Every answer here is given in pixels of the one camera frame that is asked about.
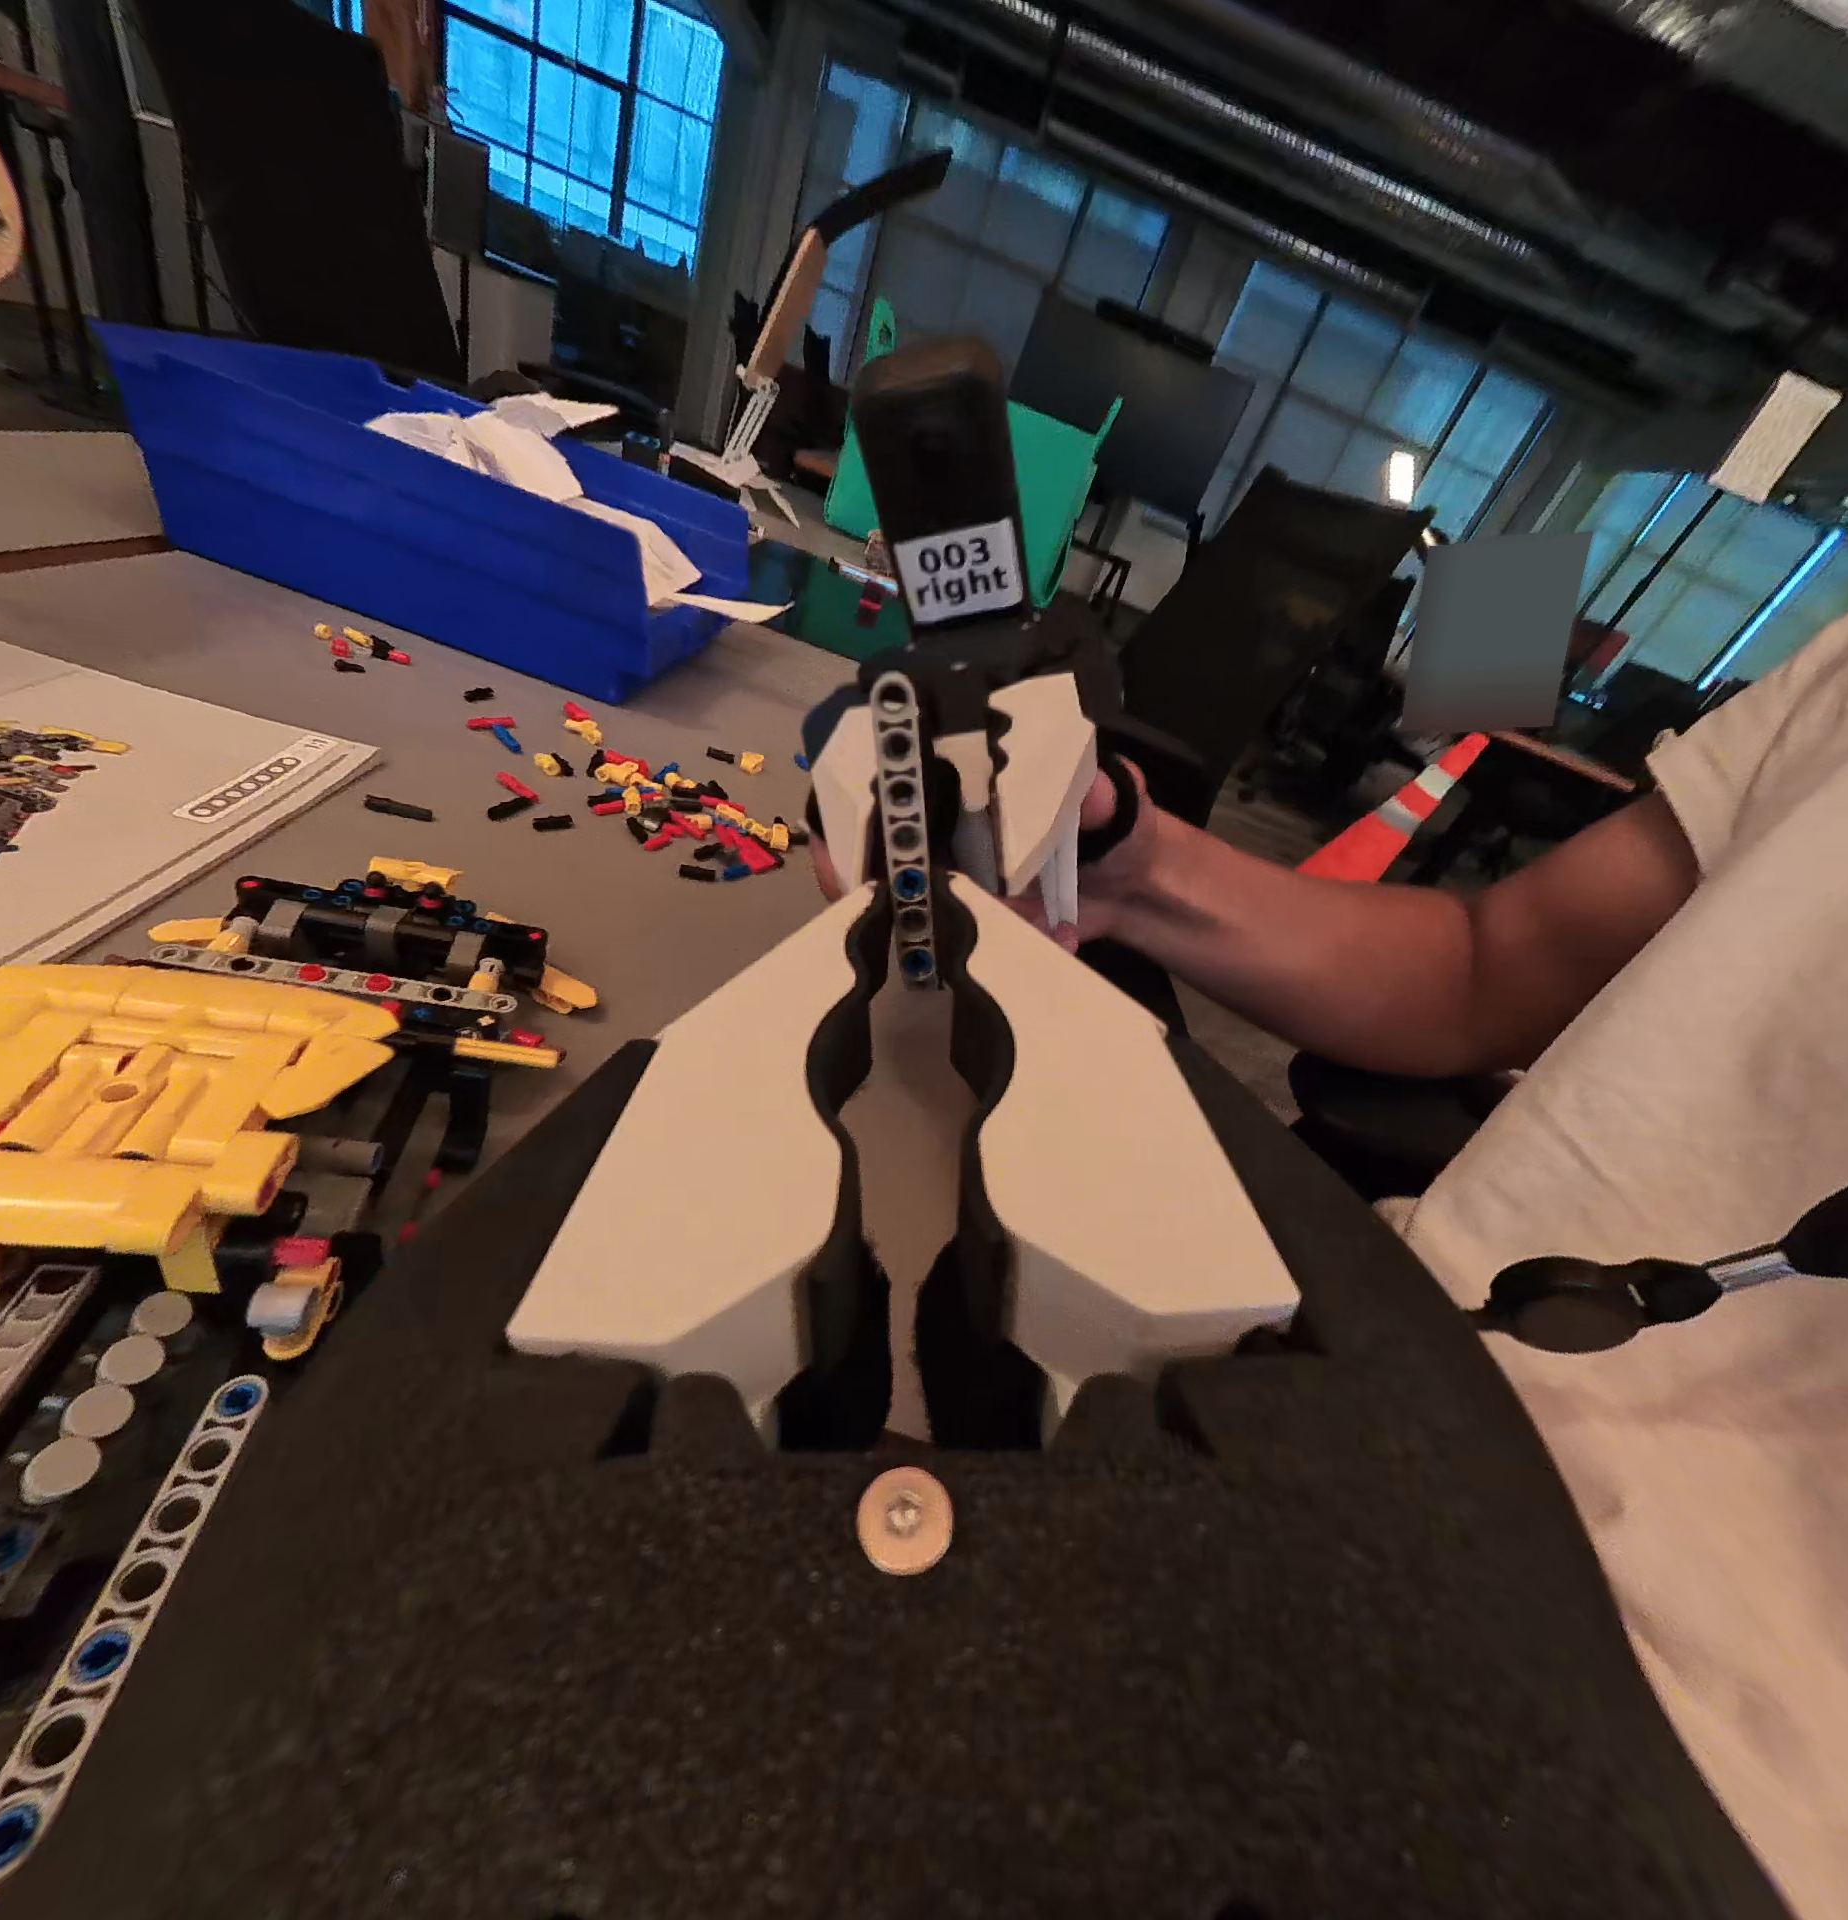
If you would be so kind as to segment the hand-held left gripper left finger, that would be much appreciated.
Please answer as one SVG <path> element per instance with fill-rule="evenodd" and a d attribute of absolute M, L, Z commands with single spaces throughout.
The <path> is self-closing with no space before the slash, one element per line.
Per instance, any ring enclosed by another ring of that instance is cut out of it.
<path fill-rule="evenodd" d="M 506 1323 L 538 1358 L 829 1392 L 880 1286 L 845 1108 L 873 1063 L 884 889 L 866 882 L 652 1044 Z"/>

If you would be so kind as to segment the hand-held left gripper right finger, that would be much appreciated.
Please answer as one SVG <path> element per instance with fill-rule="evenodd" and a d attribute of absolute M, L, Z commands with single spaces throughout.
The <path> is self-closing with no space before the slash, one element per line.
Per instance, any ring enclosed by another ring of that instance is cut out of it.
<path fill-rule="evenodd" d="M 960 1148 L 960 1315 L 1032 1418 L 1089 1380 L 1290 1331 L 1296 1282 L 1168 1028 L 966 876 L 938 887 Z"/>

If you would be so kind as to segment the pile of small coloured pins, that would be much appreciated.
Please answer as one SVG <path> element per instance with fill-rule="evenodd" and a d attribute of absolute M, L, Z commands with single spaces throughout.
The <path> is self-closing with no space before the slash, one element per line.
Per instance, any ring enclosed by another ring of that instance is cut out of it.
<path fill-rule="evenodd" d="M 369 722 L 390 775 L 361 807 L 456 861 L 497 836 L 484 884 L 543 849 L 574 887 L 617 851 L 690 882 L 743 882 L 796 860 L 794 755 L 837 660 L 775 628 L 710 618 L 709 641 L 654 676 L 523 665 L 320 618 L 319 660 Z"/>

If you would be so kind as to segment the orange traffic cone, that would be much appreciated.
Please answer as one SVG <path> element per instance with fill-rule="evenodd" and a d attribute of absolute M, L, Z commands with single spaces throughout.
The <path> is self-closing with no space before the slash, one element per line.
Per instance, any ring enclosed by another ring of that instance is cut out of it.
<path fill-rule="evenodd" d="M 1461 736 L 1438 755 L 1433 755 L 1388 799 L 1303 860 L 1296 871 L 1333 882 L 1380 882 L 1392 871 L 1441 804 L 1472 772 L 1489 746 L 1489 731 Z"/>

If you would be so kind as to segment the open instruction booklet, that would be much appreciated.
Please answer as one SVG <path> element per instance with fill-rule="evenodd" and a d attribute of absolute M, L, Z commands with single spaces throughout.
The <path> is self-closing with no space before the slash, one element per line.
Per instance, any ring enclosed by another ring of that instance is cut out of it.
<path fill-rule="evenodd" d="M 379 760 L 0 639 L 0 963 L 118 930 Z"/>

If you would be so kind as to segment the metal ventilation duct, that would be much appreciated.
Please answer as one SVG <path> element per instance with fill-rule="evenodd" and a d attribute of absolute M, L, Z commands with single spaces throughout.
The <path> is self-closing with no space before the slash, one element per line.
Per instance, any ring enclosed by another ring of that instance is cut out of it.
<path fill-rule="evenodd" d="M 1676 298 L 1848 329 L 1848 32 L 1786 3 L 889 3 L 1181 146 L 1248 114 Z"/>

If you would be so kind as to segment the person's white shirt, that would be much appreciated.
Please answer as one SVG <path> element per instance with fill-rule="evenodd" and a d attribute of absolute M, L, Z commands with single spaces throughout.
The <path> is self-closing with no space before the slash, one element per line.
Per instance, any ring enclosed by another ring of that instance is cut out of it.
<path fill-rule="evenodd" d="M 1699 884 L 1398 1220 L 1513 1261 L 1704 1261 L 1848 1186 L 1848 611 L 1652 755 Z M 1796 1915 L 1848 1915 L 1848 1282 L 1499 1363 L 1640 1666 Z"/>

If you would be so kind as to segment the large black screen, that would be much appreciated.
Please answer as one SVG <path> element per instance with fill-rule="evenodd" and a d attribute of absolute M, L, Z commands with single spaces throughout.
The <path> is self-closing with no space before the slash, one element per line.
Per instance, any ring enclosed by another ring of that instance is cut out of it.
<path fill-rule="evenodd" d="M 1096 491 L 1190 524 L 1255 379 L 1057 290 L 1041 296 L 1008 396 L 1098 440 Z"/>

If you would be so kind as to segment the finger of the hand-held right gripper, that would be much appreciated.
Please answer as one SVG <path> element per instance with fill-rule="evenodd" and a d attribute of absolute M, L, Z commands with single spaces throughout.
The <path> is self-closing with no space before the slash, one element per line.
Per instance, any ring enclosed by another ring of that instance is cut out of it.
<path fill-rule="evenodd" d="M 866 703 L 809 713 L 812 865 L 824 900 L 843 900 L 880 871 L 876 749 Z"/>
<path fill-rule="evenodd" d="M 1080 900 L 1082 807 L 1100 773 L 1098 725 L 1073 669 L 998 687 L 1002 762 L 993 777 L 993 836 L 1002 892 Z"/>

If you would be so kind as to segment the person's right hand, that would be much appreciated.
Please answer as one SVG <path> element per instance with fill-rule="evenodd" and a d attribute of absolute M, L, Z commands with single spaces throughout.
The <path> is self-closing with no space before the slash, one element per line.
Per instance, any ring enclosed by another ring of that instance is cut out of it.
<path fill-rule="evenodd" d="M 1044 930 L 1068 951 L 1117 938 L 1144 903 L 1176 820 L 1152 797 L 1143 769 L 1104 747 L 1079 828 L 1057 851 L 1071 855 L 1035 898 Z"/>

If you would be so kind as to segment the yellow black brick car model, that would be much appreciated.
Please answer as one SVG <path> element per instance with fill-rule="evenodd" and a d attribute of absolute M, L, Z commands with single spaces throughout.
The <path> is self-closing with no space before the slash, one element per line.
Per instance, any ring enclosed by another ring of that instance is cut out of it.
<path fill-rule="evenodd" d="M 264 1411 L 599 992 L 458 871 L 241 876 L 139 959 L 0 965 L 0 1887 Z"/>

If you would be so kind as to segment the long grey holed beam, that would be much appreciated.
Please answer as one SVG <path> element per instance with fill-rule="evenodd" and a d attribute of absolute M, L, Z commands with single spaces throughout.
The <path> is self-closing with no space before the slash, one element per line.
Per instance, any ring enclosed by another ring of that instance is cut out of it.
<path fill-rule="evenodd" d="M 913 676 L 899 667 L 883 672 L 871 686 L 868 711 L 892 959 L 913 992 L 938 992 L 941 873 L 951 865 L 952 817 L 942 806 L 945 791 Z"/>

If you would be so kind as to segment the person's right forearm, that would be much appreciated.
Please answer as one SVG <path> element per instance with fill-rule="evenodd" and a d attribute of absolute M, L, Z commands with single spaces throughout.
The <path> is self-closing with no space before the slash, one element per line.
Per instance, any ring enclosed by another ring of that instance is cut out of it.
<path fill-rule="evenodd" d="M 1658 793 L 1472 895 L 1301 876 L 1174 820 L 1111 940 L 1284 1044 L 1405 1077 L 1532 1067 L 1700 882 Z"/>

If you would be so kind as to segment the blue plastic bin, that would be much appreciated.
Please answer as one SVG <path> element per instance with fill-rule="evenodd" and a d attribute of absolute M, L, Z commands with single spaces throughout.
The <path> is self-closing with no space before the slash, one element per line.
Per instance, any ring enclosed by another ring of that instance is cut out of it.
<path fill-rule="evenodd" d="M 610 705 L 733 613 L 651 610 L 634 536 L 398 443 L 373 419 L 473 416 L 362 358 L 101 319 L 169 540 Z"/>

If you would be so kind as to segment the white hanging paper sign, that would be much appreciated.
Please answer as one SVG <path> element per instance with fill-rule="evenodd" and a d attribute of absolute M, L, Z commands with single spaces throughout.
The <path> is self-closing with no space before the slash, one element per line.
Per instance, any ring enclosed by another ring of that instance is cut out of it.
<path fill-rule="evenodd" d="M 1766 504 L 1842 401 L 1839 387 L 1784 369 L 1707 472 L 1707 484 L 1746 504 Z"/>

